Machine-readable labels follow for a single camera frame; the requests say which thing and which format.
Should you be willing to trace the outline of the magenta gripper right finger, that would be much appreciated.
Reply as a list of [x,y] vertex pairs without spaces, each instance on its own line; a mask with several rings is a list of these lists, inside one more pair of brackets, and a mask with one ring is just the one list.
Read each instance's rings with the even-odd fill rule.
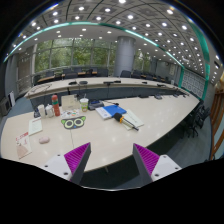
[[133,157],[144,185],[181,170],[168,155],[159,156],[136,143],[133,144]]

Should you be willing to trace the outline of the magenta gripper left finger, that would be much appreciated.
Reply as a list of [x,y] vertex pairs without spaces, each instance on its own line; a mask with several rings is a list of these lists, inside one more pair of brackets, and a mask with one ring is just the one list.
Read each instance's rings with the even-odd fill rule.
[[79,184],[90,154],[91,143],[86,143],[64,155],[53,156],[43,165],[43,169],[72,183]]

